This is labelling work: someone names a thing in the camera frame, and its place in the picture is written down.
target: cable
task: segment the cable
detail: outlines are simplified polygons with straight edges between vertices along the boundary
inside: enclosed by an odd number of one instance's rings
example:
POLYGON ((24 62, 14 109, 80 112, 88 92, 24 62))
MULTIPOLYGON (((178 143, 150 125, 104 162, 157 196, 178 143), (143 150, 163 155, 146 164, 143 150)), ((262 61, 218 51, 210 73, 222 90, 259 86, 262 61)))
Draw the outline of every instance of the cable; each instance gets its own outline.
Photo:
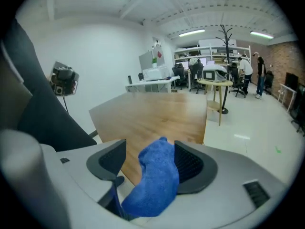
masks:
POLYGON ((64 103, 65 103, 67 113, 69 114, 69 111, 68 111, 68 108, 67 108, 67 104, 66 104, 66 99, 65 99, 65 96, 63 95, 63 96, 62 96, 62 98, 63 98, 63 101, 64 101, 64 103))

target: white floor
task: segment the white floor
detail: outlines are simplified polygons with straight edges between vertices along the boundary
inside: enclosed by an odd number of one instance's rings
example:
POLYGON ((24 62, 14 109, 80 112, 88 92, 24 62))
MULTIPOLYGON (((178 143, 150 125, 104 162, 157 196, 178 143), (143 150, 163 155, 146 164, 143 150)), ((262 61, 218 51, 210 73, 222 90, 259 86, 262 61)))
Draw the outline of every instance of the white floor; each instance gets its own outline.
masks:
MULTIPOLYGON (((187 88, 178 89, 178 92, 196 93, 187 88)), ((264 93, 259 100, 253 96, 255 92, 256 86, 250 84, 246 98, 228 93, 225 107, 229 113, 222 115, 221 126, 218 126, 219 113, 208 110, 204 144, 247 156, 289 185, 303 160, 305 137, 302 132, 296 132, 290 115, 275 98, 264 93)), ((203 97, 203 91, 199 91, 198 97, 203 97)), ((208 100, 212 99, 213 92, 208 92, 208 100)), ((101 143, 98 136, 94 139, 101 143)), ((125 182, 118 187, 120 202, 133 188, 125 177, 125 182)), ((148 220, 138 218, 132 223, 144 225, 148 220)))

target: ceiling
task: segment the ceiling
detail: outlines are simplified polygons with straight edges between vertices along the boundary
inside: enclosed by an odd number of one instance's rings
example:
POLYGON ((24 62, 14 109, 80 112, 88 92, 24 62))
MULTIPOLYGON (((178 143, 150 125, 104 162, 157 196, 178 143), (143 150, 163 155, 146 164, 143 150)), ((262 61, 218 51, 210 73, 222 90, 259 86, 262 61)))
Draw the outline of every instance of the ceiling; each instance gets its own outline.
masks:
POLYGON ((263 32, 275 38, 292 34, 273 0, 32 0, 31 22, 71 15, 110 15, 142 24, 149 21, 173 42, 180 33, 206 29, 214 38, 220 24, 233 27, 234 36, 263 32))

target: brick wall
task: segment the brick wall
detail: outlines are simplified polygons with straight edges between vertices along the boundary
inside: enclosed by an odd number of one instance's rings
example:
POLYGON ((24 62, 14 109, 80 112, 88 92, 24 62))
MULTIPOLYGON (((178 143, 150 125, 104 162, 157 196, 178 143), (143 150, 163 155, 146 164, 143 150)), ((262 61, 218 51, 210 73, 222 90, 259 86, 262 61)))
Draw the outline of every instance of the brick wall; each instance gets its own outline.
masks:
MULTIPOLYGON (((293 73, 299 77, 299 83, 305 85, 305 61, 302 52, 297 46, 296 42, 284 42, 271 46, 265 46, 262 44, 237 41, 238 47, 251 46, 251 53, 259 52, 263 57, 267 71, 273 72, 274 80, 271 92, 274 97, 278 98, 278 90, 280 89, 280 83, 285 83, 286 73, 293 73)), ((257 82, 257 61, 252 57, 253 76, 252 82, 257 82)), ((287 93, 285 99, 285 106, 288 107, 292 94, 287 93)))

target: white shirt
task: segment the white shirt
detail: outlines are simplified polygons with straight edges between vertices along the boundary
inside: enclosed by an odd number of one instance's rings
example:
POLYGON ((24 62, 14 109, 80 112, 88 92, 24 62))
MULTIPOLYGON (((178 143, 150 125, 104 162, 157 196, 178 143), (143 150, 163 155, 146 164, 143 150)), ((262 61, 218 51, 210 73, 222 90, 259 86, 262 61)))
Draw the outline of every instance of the white shirt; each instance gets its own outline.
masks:
POLYGON ((253 73, 253 69, 246 59, 242 59, 239 63, 240 69, 243 69, 245 75, 250 75, 253 73))

